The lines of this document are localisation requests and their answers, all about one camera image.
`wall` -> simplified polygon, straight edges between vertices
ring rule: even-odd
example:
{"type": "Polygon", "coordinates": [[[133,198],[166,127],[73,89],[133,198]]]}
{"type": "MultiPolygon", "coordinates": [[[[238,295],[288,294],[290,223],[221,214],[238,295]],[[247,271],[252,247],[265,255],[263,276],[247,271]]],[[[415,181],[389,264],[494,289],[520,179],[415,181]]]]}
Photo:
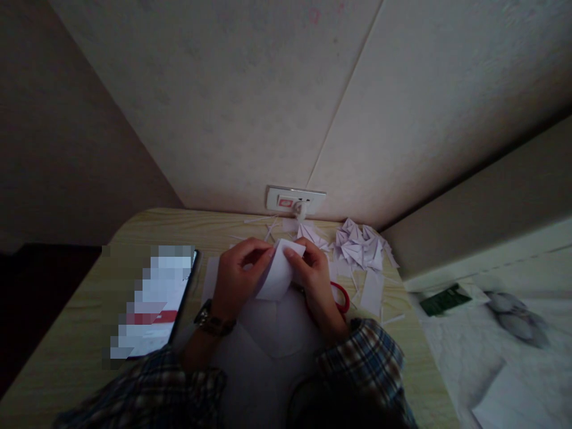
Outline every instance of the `wall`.
{"type": "Polygon", "coordinates": [[[51,4],[194,209],[379,227],[572,100],[567,1],[51,4]]]}
{"type": "Polygon", "coordinates": [[[0,251],[101,245],[140,210],[182,207],[47,2],[2,2],[0,52],[0,251]]]}
{"type": "MultiPolygon", "coordinates": [[[[571,139],[572,116],[384,231],[408,288],[559,258],[572,245],[571,139]]],[[[557,289],[572,289],[565,279],[557,289]]]]}

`wristwatch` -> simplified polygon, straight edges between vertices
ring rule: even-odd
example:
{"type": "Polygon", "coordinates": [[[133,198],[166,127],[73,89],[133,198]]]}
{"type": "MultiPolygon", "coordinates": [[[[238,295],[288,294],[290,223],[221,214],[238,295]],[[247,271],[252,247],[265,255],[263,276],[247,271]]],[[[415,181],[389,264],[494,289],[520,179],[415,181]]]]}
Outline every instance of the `wristwatch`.
{"type": "Polygon", "coordinates": [[[237,324],[236,320],[225,321],[210,314],[210,308],[213,305],[213,300],[207,300],[199,310],[197,317],[195,317],[195,324],[206,333],[215,337],[226,337],[232,332],[232,329],[237,324]]]}

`shirt sleeve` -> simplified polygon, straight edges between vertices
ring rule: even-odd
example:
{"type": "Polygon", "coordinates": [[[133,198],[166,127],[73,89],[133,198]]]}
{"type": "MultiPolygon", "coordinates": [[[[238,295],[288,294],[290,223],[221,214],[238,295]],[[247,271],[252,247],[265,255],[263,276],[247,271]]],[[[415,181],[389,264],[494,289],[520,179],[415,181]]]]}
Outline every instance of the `shirt sleeve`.
{"type": "Polygon", "coordinates": [[[416,427],[403,390],[403,352],[375,320],[352,320],[350,337],[318,354],[316,361],[327,383],[351,388],[416,427]]]}
{"type": "Polygon", "coordinates": [[[226,374],[220,369],[184,373],[166,345],[59,414],[54,428],[211,427],[225,386],[226,374]]]}

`electrical outlet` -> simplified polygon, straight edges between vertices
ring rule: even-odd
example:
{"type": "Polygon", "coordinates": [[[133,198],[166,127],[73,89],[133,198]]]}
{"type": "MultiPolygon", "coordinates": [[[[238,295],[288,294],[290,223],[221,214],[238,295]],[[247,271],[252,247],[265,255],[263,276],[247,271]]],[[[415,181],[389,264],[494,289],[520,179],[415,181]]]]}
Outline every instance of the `electrical outlet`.
{"type": "Polygon", "coordinates": [[[318,211],[325,198],[325,192],[283,188],[281,186],[268,186],[266,208],[276,212],[292,213],[297,201],[307,201],[310,203],[310,206],[306,213],[312,215],[318,211]]]}

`pixelated screen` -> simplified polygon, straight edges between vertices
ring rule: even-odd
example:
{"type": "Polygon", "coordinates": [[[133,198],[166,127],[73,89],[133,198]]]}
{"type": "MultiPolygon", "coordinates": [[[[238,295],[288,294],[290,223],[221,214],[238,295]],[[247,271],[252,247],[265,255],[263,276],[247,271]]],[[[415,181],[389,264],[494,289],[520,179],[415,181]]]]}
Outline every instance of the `pixelated screen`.
{"type": "Polygon", "coordinates": [[[141,289],[127,303],[117,347],[110,350],[112,359],[145,356],[169,342],[197,259],[194,249],[181,253],[183,247],[160,246],[158,256],[151,257],[141,289]]]}

